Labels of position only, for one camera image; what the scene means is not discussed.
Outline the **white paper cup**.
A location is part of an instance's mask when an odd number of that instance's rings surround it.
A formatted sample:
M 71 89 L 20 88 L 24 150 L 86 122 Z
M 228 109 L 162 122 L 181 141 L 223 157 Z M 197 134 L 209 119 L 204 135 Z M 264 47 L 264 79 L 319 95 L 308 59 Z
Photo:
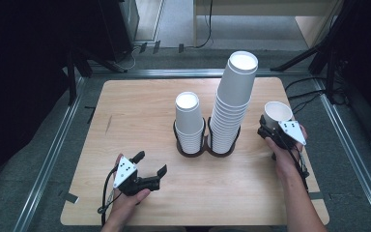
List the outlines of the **white paper cup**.
M 269 101 L 264 106 L 264 119 L 268 128 L 277 128 L 279 122 L 290 121 L 292 118 L 292 109 L 283 102 Z

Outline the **light wooden desk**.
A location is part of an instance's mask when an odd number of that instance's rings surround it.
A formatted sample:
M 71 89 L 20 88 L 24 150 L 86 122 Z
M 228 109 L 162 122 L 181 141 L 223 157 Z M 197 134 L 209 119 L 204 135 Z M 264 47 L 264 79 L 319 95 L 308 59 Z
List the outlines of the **light wooden desk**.
M 197 39 L 198 15 L 293 16 L 308 47 L 320 42 L 329 21 L 339 14 L 344 0 L 214 0 L 213 11 L 203 0 L 193 2 L 193 39 Z

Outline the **black curtain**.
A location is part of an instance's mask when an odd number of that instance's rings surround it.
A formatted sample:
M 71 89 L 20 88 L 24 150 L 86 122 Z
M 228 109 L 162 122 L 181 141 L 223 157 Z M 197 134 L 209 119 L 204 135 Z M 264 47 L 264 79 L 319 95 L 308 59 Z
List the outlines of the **black curtain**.
M 64 73 L 96 0 L 0 0 L 0 169 L 72 89 Z

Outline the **black tripod stand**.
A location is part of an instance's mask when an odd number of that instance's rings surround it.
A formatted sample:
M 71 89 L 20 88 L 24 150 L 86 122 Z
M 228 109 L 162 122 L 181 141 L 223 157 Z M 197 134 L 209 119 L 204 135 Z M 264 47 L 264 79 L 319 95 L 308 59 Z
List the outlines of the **black tripod stand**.
M 344 38 L 346 24 L 350 21 L 349 15 L 354 11 L 356 4 L 357 0 L 345 0 L 338 17 L 329 27 L 327 35 L 319 43 L 289 60 L 288 62 L 278 67 L 270 68 L 270 71 L 284 72 L 297 63 L 313 55 L 314 58 L 311 64 L 308 66 L 308 71 L 310 74 L 320 74 L 324 67 L 328 67 L 325 82 L 325 95 L 327 96 L 329 102 L 334 104 L 333 86 L 338 47 L 339 43 Z

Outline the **black metal stand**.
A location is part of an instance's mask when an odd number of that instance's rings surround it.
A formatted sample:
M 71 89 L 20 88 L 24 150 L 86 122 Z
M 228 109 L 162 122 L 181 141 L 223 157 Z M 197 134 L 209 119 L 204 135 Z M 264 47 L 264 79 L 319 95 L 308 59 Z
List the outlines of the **black metal stand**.
M 112 64 L 98 55 L 80 47 L 72 47 L 67 52 L 67 78 L 69 82 L 69 105 L 72 105 L 77 99 L 77 87 L 75 80 L 75 71 L 79 71 L 83 76 L 90 77 L 93 70 L 89 65 L 89 60 L 93 60 L 102 67 L 115 73 L 126 73 L 128 68 L 119 68 L 117 64 Z

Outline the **black equipment case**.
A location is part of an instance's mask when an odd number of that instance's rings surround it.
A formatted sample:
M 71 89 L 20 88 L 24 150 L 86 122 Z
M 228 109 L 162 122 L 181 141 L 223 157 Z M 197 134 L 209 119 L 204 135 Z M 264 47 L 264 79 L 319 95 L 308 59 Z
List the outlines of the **black equipment case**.
M 136 0 L 98 0 L 113 59 L 132 52 L 139 12 Z

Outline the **person's right hand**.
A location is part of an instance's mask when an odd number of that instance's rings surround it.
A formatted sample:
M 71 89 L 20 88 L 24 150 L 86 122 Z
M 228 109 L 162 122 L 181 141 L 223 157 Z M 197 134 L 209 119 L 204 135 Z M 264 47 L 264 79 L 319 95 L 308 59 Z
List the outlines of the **person's right hand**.
M 292 150 L 288 151 L 277 146 L 274 143 L 274 141 L 269 137 L 266 137 L 265 141 L 269 148 L 275 153 L 276 157 L 275 169 L 278 178 L 281 181 L 285 179 L 301 180 L 301 174 L 299 172 L 299 161 L 303 145 L 298 142 Z

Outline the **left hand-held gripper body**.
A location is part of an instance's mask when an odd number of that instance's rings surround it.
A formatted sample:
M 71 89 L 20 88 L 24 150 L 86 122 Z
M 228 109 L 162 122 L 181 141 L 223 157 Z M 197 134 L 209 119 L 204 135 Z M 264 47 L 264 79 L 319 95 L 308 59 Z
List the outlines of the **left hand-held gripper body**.
M 118 189 L 126 196 L 134 196 L 143 189 L 159 190 L 160 177 L 141 178 L 138 176 L 137 166 L 126 157 L 121 157 L 116 168 L 113 188 Z

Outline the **tall stack of white cups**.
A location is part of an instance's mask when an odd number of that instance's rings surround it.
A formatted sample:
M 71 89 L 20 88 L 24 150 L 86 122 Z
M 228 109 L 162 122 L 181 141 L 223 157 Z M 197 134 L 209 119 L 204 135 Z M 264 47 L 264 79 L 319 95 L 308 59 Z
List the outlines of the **tall stack of white cups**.
M 247 51 L 230 55 L 216 90 L 208 137 L 213 153 L 221 156 L 232 150 L 251 100 L 258 59 Z

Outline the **black double cup holder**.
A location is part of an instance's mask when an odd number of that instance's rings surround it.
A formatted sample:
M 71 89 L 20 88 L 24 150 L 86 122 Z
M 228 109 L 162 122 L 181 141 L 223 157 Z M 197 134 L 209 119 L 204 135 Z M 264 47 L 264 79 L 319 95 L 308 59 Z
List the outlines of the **black double cup holder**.
M 172 126 L 175 138 L 177 140 L 176 146 L 178 152 L 187 158 L 196 158 L 201 156 L 203 153 L 207 152 L 210 155 L 218 158 L 225 158 L 227 156 L 230 156 L 236 147 L 236 142 L 239 138 L 240 131 L 241 129 L 237 130 L 237 134 L 234 137 L 233 143 L 231 144 L 230 148 L 228 151 L 224 153 L 217 153 L 216 151 L 213 150 L 214 142 L 213 142 L 213 137 L 214 137 L 214 131 L 211 128 L 211 118 L 208 118 L 208 121 L 204 122 L 204 128 L 203 130 L 199 133 L 199 138 L 200 138 L 200 145 L 199 145 L 199 150 L 196 151 L 195 153 L 188 153 L 185 149 L 184 146 L 181 143 L 181 138 L 180 138 L 180 132 L 176 128 L 176 123 L 173 123 Z

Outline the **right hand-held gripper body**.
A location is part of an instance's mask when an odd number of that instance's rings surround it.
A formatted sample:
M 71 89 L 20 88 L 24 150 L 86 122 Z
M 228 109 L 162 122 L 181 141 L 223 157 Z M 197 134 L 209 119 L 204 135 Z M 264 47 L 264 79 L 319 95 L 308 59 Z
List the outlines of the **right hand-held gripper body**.
M 306 144 L 306 139 L 298 121 L 279 121 L 275 127 L 264 125 L 266 135 L 280 148 L 291 150 L 298 143 Z

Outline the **person's left hand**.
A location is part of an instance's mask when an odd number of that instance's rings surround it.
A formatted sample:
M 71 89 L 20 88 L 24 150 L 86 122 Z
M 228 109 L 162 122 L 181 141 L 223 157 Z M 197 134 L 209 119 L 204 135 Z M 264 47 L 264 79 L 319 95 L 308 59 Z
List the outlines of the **person's left hand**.
M 107 222 L 119 226 L 125 225 L 134 213 L 135 207 L 146 199 L 151 191 L 147 188 L 140 190 L 134 196 L 122 194 L 114 203 Z

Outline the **metal floor rail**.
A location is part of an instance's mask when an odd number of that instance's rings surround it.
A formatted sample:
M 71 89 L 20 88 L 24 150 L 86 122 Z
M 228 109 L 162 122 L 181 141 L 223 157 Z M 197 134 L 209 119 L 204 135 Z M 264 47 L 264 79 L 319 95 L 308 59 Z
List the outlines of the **metal floor rail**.
M 326 95 L 321 96 L 321 101 L 371 206 L 371 174 L 368 171 L 348 128 L 344 124 L 344 120 L 340 116 L 338 107 L 335 104 L 332 104 Z
M 109 70 L 98 70 L 93 76 L 112 79 L 165 79 L 165 78 L 217 78 L 221 77 L 224 69 L 174 69 L 174 70 L 129 70 L 126 72 L 112 72 Z M 288 70 L 285 72 L 273 72 L 270 69 L 259 69 L 256 75 L 268 76 L 304 76 L 309 75 L 307 70 Z
M 29 191 L 26 202 L 20 212 L 20 215 L 18 216 L 13 232 L 27 232 L 29 228 L 32 218 L 43 197 L 43 192 L 46 188 L 48 180 L 53 171 L 54 165 L 63 147 L 66 136 L 69 132 L 71 122 L 74 118 L 78 105 L 81 102 L 80 94 L 84 90 L 85 86 L 86 80 L 84 77 L 80 76 L 77 79 L 76 84 L 78 96 L 72 102 L 72 104 L 67 107 L 67 110 L 62 118 L 61 124 L 51 142 L 49 150 L 43 161 L 43 165 L 39 171 L 39 174 L 34 182 L 34 185 Z

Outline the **short stack of white cups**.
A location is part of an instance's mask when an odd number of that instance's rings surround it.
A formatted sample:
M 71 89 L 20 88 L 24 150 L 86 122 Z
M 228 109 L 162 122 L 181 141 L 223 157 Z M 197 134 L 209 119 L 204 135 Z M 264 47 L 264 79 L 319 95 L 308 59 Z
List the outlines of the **short stack of white cups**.
M 205 120 L 198 96 L 193 92 L 182 92 L 175 100 L 175 133 L 185 154 L 196 154 L 201 150 Z

